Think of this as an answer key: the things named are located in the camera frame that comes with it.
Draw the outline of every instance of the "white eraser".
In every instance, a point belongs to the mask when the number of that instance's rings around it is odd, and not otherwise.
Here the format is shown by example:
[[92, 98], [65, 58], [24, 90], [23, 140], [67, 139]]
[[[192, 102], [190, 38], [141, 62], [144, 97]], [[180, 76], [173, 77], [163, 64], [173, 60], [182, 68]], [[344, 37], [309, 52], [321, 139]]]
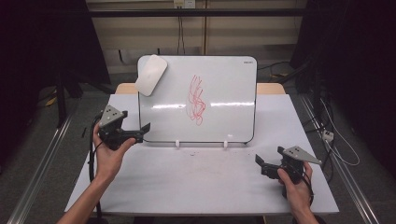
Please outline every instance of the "white eraser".
[[166, 60], [155, 54], [151, 55], [137, 77], [134, 84], [136, 89], [143, 95], [150, 96], [167, 66]]

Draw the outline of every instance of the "red marker scribble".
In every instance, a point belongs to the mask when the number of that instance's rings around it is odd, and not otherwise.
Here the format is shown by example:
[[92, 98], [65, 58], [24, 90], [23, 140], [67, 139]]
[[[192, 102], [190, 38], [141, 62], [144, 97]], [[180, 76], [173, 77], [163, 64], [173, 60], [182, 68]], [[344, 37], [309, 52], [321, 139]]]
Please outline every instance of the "red marker scribble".
[[194, 76], [192, 78], [189, 90], [189, 106], [186, 107], [187, 114], [191, 120], [195, 120], [196, 125], [201, 125], [204, 118], [202, 114], [205, 111], [206, 104], [201, 99], [201, 94], [203, 92], [201, 88], [201, 78]]

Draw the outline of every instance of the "white table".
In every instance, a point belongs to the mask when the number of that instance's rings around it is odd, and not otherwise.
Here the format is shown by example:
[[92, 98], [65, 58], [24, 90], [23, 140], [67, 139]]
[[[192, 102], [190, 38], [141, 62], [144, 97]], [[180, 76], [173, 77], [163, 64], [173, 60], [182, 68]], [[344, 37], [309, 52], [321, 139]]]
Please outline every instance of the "white table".
[[[135, 94], [112, 95], [109, 103], [128, 110], [124, 130], [137, 130]], [[288, 213], [277, 180], [261, 175], [258, 154], [280, 164], [278, 146], [299, 146], [314, 155], [288, 95], [257, 95], [255, 136], [246, 146], [134, 145], [101, 199], [104, 213], [131, 216], [257, 216]], [[338, 207], [320, 167], [311, 164], [317, 214]], [[89, 185], [85, 163], [65, 210]]]

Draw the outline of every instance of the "gray floor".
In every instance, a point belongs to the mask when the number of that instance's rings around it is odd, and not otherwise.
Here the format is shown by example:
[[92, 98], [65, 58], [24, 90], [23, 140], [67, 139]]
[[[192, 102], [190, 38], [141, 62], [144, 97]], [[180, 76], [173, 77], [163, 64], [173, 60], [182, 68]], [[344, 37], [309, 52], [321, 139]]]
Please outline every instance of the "gray floor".
[[[113, 87], [121, 82], [132, 82], [134, 75], [118, 75], [113, 77]], [[259, 81], [269, 80], [268, 70], [261, 70]], [[309, 120], [301, 101], [301, 95], [297, 94], [293, 82], [284, 87], [296, 108], [301, 121]], [[92, 118], [103, 109], [108, 101], [105, 95], [95, 89], [83, 86], [84, 95], [81, 99], [67, 98], [68, 108], [78, 104], [77, 112], [73, 116], [70, 127], [64, 136], [58, 152], [46, 173], [44, 182], [35, 196], [35, 201], [27, 214], [25, 223], [54, 223], [63, 214], [77, 174], [88, 153], [88, 135]], [[342, 111], [332, 104], [334, 110], [334, 122], [337, 129], [345, 139], [357, 150], [361, 157], [361, 164], [349, 167], [350, 172], [359, 183], [363, 193], [381, 223], [394, 223], [396, 220], [396, 181], [371, 155], [364, 141], [351, 131], [351, 127]], [[0, 175], [0, 223], [6, 223], [14, 210], [18, 199], [26, 189], [29, 180], [34, 175], [35, 169], [40, 163], [49, 143], [55, 133], [57, 124], [57, 106], [42, 107], [39, 105], [34, 119], [28, 128], [20, 145], [16, 146], [16, 153], [9, 158]], [[315, 150], [317, 157], [323, 160], [324, 147], [319, 140], [318, 134], [308, 133], [308, 139]], [[344, 159], [354, 161], [355, 156], [348, 146], [335, 136], [336, 146]], [[325, 175], [331, 172], [330, 164], [324, 170]], [[360, 211], [351, 199], [349, 192], [341, 176], [334, 169], [334, 176], [330, 182], [332, 194], [340, 208], [339, 214], [327, 215], [324, 219], [328, 223], [364, 223]], [[110, 223], [133, 223], [132, 217], [107, 217]], [[290, 223], [291, 216], [266, 217], [268, 223]], [[155, 223], [254, 223], [250, 217], [228, 218], [156, 218]]]

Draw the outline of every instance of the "hand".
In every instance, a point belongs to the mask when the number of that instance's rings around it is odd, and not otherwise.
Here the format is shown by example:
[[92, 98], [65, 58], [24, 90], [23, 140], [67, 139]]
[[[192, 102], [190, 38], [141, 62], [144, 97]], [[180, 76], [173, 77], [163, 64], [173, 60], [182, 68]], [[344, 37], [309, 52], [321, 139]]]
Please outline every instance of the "hand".
[[111, 182], [116, 177], [122, 164], [125, 152], [135, 143], [134, 138], [127, 139], [117, 150], [111, 150], [102, 142], [99, 135], [99, 124], [93, 129], [93, 144], [96, 148], [97, 168], [95, 179]]
[[[305, 180], [310, 183], [312, 168], [308, 162], [304, 162]], [[298, 223], [318, 223], [311, 212], [310, 199], [311, 193], [304, 181], [294, 185], [290, 177], [283, 169], [278, 169], [277, 173], [281, 180], [279, 182], [286, 186], [288, 201], [291, 213], [297, 219]]]

